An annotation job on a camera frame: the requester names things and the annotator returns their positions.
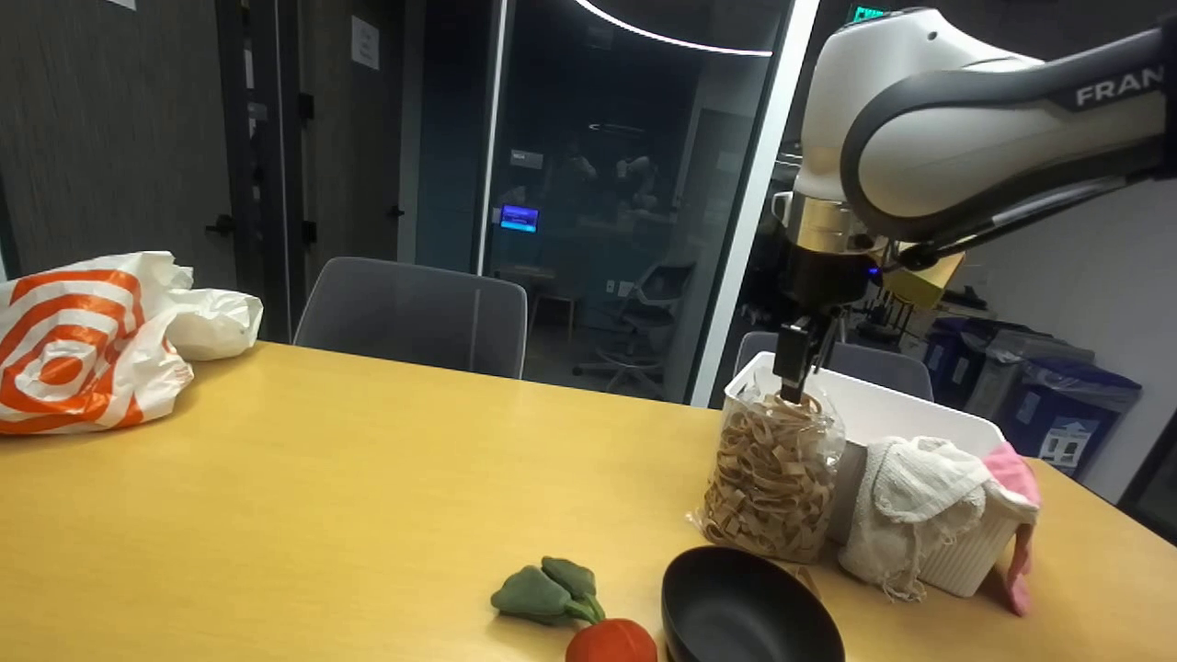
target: ceiling light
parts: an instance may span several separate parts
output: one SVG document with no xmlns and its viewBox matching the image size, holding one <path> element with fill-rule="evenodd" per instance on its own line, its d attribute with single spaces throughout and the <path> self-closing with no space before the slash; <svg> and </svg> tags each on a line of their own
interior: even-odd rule
<svg viewBox="0 0 1177 662">
<path fill-rule="evenodd" d="M 637 35 L 642 42 L 659 42 L 659 43 L 672 43 L 672 47 L 688 47 L 688 53 L 710 53 L 710 56 L 730 56 L 730 59 L 772 59 L 772 53 L 759 53 L 759 47 L 722 47 L 722 43 L 700 43 L 700 42 L 681 42 L 681 38 L 668 38 L 668 35 L 653 35 L 653 31 L 640 31 L 631 22 L 621 22 L 618 15 L 597 8 L 592 0 L 578 0 L 589 15 L 626 31 L 626 35 Z"/>
</svg>

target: blue light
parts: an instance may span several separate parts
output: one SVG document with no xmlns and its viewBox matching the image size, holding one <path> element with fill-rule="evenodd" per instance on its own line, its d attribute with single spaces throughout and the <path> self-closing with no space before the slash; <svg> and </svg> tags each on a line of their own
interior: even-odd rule
<svg viewBox="0 0 1177 662">
<path fill-rule="evenodd" d="M 501 230 L 536 235 L 540 233 L 540 211 L 536 208 L 501 208 Z"/>
<path fill-rule="evenodd" d="M 880 22 L 883 15 L 886 15 L 883 8 L 856 4 L 849 22 Z"/>
</svg>

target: green vegetable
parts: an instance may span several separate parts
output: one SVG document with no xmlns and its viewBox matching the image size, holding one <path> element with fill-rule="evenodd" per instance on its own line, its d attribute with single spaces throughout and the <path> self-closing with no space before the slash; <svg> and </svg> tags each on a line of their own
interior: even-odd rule
<svg viewBox="0 0 1177 662">
<path fill-rule="evenodd" d="M 572 561 L 545 555 L 545 573 L 555 578 L 578 607 L 583 607 L 592 619 L 604 622 L 604 607 L 597 602 L 597 573 Z"/>
<path fill-rule="evenodd" d="M 560 580 L 536 566 L 522 566 L 489 596 L 501 613 L 540 622 L 540 626 L 572 626 L 592 622 L 592 607 L 578 602 Z"/>
<path fill-rule="evenodd" d="M 540 566 L 513 569 L 489 596 L 489 602 L 507 619 L 527 619 L 540 626 L 604 622 L 604 607 L 597 602 L 597 578 L 589 566 L 547 555 Z"/>
<path fill-rule="evenodd" d="M 570 561 L 555 561 L 555 555 L 545 555 L 540 561 L 545 573 L 555 578 L 566 593 L 572 596 L 597 596 L 597 578 L 589 566 L 578 566 Z"/>
</svg>

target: table surface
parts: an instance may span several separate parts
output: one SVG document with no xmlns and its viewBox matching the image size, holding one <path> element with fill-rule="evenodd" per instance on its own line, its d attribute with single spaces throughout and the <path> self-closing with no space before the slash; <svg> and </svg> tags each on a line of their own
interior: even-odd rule
<svg viewBox="0 0 1177 662">
<path fill-rule="evenodd" d="M 511 379 L 261 346 L 201 367 L 173 421 L 0 443 L 0 658 L 561 658 L 566 629 L 489 593 L 570 555 L 662 629 L 701 545 L 718 417 Z M 891 602 L 798 569 L 849 658 L 1174 658 L 1177 552 L 1052 466 L 1033 613 Z"/>
</svg>

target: plastic bag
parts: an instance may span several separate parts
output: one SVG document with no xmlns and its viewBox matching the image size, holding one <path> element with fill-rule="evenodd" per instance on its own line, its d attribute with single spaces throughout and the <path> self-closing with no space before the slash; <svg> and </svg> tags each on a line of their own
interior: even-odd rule
<svg viewBox="0 0 1177 662">
<path fill-rule="evenodd" d="M 701 501 L 705 536 L 776 564 L 825 552 L 842 437 L 816 403 L 740 393 L 726 405 L 718 471 Z"/>
<path fill-rule="evenodd" d="M 0 282 L 0 434 L 160 421 L 190 384 L 189 362 L 245 352 L 257 324 L 257 297 L 190 292 L 165 249 Z"/>
</svg>

